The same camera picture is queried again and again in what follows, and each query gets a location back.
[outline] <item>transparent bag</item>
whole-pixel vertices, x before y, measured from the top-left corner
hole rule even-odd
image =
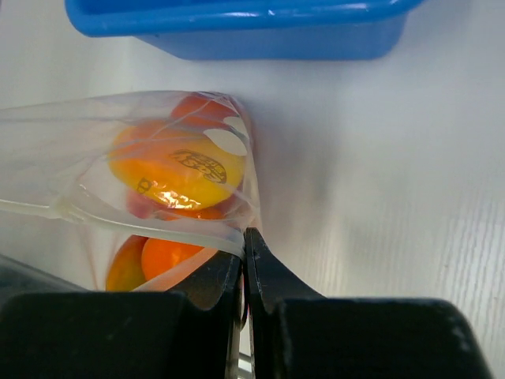
[[[0,111],[0,251],[89,289],[166,290],[260,225],[233,98],[139,92]]]

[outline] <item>white table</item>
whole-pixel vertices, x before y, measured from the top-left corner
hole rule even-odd
[[[373,62],[185,62],[87,39],[62,1],[5,0],[0,107],[152,89],[238,96],[264,235],[326,295],[436,296],[505,377],[502,0],[428,0]]]

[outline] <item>blue plastic bin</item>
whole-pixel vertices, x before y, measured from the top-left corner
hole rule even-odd
[[[373,59],[424,0],[66,0],[92,37],[135,36],[184,59]]]

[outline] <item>blue bin rim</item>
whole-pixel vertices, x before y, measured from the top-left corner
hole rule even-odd
[[[78,31],[100,37],[372,23],[403,15],[424,0],[218,0],[117,13],[91,13],[86,1],[65,0],[66,12]]]

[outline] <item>tabletop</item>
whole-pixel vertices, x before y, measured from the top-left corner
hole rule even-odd
[[[0,108],[155,89],[237,96],[264,237],[328,296],[445,298],[505,376],[505,4],[428,0],[370,62],[187,62],[5,0]]]

